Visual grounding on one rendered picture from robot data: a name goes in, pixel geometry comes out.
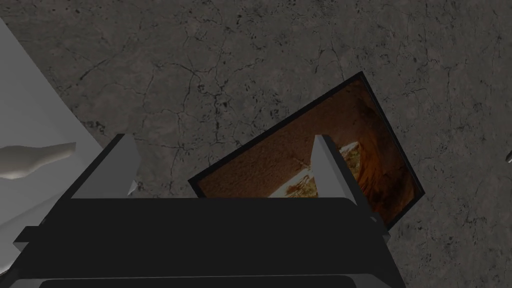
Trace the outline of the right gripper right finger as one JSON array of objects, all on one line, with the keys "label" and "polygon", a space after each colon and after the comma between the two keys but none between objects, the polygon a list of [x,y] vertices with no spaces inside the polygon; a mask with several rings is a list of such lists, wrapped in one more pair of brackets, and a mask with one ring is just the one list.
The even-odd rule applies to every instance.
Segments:
[{"label": "right gripper right finger", "polygon": [[335,143],[325,134],[316,135],[310,157],[317,194],[320,198],[346,198],[369,217],[385,242],[391,236],[379,213],[373,212]]}]

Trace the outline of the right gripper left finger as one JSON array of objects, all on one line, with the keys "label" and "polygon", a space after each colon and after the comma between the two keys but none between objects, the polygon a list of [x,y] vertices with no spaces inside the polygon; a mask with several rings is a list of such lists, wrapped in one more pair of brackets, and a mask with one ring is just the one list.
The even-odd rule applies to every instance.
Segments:
[{"label": "right gripper left finger", "polygon": [[133,136],[117,134],[60,200],[126,198],[140,163]]}]

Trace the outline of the black framed brown picture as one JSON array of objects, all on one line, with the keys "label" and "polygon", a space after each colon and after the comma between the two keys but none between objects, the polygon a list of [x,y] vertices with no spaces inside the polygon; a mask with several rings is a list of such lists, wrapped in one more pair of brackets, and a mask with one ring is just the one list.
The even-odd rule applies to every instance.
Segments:
[{"label": "black framed brown picture", "polygon": [[189,179],[199,198],[318,196],[316,135],[328,135],[371,209],[391,229],[425,194],[360,71]]}]

